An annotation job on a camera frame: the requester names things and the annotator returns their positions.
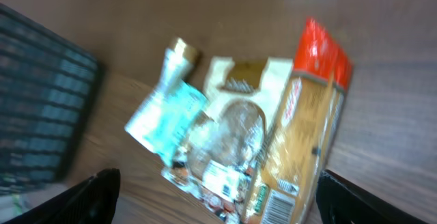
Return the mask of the white Pantene tube gold cap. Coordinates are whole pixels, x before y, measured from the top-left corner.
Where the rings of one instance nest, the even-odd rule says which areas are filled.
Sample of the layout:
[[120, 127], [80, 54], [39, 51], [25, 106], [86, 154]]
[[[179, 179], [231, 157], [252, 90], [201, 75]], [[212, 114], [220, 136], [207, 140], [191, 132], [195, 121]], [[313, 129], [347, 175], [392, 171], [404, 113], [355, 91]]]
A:
[[165, 50], [158, 83], [125, 125], [125, 131], [152, 153], [154, 145], [145, 136], [158, 127], [169, 94], [190, 74], [200, 54], [182, 38], [174, 37]]

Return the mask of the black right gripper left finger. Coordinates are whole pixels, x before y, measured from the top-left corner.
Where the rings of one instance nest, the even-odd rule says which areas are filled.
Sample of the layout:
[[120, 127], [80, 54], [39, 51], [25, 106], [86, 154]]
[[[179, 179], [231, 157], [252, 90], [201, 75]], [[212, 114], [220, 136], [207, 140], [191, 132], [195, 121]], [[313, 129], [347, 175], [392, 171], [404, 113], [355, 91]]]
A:
[[111, 224], [120, 184], [119, 169], [104, 169], [5, 224]]

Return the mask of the beige dried fruit pouch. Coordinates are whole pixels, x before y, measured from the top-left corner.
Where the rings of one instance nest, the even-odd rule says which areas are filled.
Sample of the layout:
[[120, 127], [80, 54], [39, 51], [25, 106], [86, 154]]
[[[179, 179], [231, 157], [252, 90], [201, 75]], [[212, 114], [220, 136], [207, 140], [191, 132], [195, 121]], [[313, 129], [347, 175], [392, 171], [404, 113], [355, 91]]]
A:
[[203, 85], [208, 103], [161, 172], [224, 223], [240, 222], [292, 66], [276, 57], [213, 57]]

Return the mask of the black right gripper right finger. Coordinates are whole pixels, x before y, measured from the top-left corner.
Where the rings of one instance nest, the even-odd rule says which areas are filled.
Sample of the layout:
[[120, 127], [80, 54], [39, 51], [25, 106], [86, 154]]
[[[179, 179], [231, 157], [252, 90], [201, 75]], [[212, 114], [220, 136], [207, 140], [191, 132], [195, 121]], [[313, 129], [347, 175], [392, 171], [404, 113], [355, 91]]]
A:
[[330, 170], [321, 172], [315, 200], [323, 224], [425, 224]]

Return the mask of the teal snack packet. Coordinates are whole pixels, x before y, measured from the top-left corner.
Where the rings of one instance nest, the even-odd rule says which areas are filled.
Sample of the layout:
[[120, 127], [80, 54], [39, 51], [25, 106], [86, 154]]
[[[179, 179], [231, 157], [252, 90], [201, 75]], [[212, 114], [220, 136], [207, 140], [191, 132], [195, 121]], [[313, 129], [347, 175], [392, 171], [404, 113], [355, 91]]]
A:
[[143, 122], [141, 138], [147, 142], [147, 149], [170, 166], [187, 130], [206, 103], [207, 98], [184, 81], [166, 96], [156, 94], [146, 109]]

